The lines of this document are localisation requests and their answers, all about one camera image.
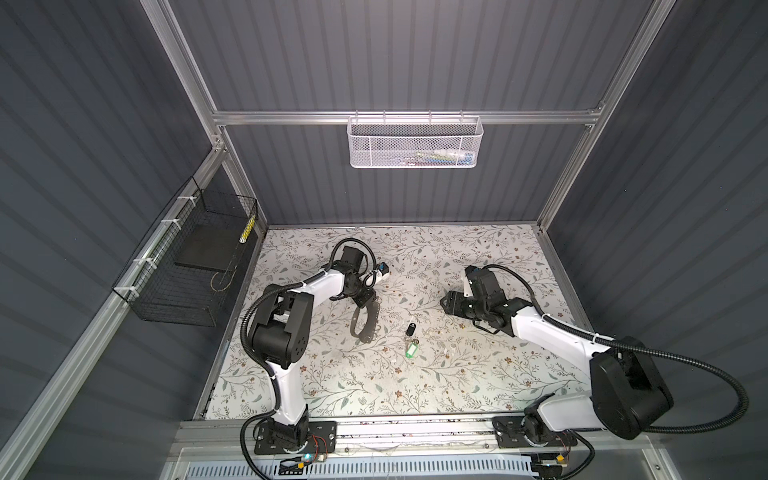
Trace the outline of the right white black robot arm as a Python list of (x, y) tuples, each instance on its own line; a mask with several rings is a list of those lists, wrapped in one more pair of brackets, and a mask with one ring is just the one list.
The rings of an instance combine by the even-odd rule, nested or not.
[(495, 335), (532, 342), (585, 373), (588, 392), (546, 394), (524, 410), (519, 431), (542, 447), (566, 431), (607, 430), (632, 440), (674, 405), (670, 389), (642, 343), (627, 338), (627, 348), (602, 345), (595, 334), (546, 314), (536, 296), (509, 298), (495, 273), (500, 265), (465, 269), (463, 288), (440, 300), (448, 315), (469, 320)]

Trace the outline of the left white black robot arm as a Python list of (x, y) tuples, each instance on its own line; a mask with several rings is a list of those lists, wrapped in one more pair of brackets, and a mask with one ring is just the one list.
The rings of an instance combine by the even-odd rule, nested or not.
[(375, 286), (390, 273), (373, 250), (356, 238), (337, 243), (327, 263), (313, 276), (287, 285), (268, 285), (246, 310), (240, 326), (243, 351), (268, 375), (274, 406), (246, 421), (255, 426), (256, 451), (287, 453), (305, 449), (313, 435), (326, 445), (327, 426), (309, 420), (296, 367), (310, 341), (313, 310), (325, 301), (350, 299), (356, 305), (350, 335), (364, 344), (373, 340), (380, 311)]

